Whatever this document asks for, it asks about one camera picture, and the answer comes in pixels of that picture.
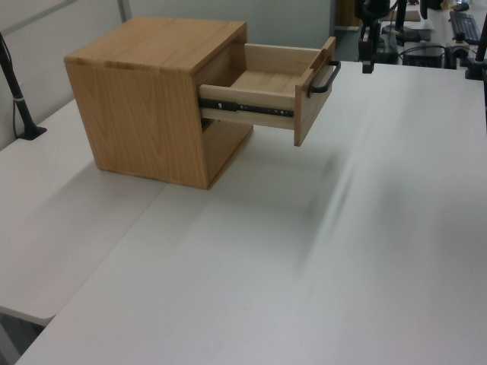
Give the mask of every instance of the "wooden box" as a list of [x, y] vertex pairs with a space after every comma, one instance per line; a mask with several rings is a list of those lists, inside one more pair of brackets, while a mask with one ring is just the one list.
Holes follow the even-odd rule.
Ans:
[[248, 44], [244, 22], [135, 17], [65, 65], [98, 168], [209, 189], [254, 124], [301, 145], [334, 49]]

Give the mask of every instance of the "black metal handle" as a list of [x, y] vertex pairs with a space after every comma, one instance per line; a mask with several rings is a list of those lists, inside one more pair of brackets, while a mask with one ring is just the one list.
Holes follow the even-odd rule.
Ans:
[[324, 86], [319, 86], [319, 87], [313, 86], [313, 87], [311, 87], [312, 93], [316, 93], [316, 94], [326, 93], [332, 87], [333, 80], [335, 80], [335, 77], [340, 72], [340, 68], [342, 67], [342, 63], [340, 61], [330, 61], [329, 65], [335, 66], [335, 70], [333, 70], [332, 75], [329, 77], [328, 81], [326, 82], [326, 84]]

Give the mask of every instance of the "drawer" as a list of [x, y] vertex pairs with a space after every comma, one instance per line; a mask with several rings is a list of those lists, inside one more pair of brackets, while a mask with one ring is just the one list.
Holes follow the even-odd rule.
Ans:
[[322, 49], [231, 43], [195, 75], [200, 115], [294, 131], [301, 146], [339, 72], [335, 38]]

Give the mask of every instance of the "gray wall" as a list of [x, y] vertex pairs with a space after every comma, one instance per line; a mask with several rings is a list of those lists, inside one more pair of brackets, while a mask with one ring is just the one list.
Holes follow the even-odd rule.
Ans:
[[[116, 0], [78, 0], [5, 36], [35, 123], [73, 99], [64, 56], [120, 24]], [[0, 150], [14, 140], [11, 121], [12, 95], [0, 72]]]
[[335, 0], [130, 0], [132, 16], [246, 21], [249, 41], [321, 48], [330, 35]]

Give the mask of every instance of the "white table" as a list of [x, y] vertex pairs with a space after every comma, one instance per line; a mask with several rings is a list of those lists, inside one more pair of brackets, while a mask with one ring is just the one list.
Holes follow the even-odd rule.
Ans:
[[73, 101], [0, 152], [0, 313], [46, 325], [162, 190], [99, 171]]
[[291, 139], [167, 185], [18, 364], [484, 363], [482, 84], [344, 63]]

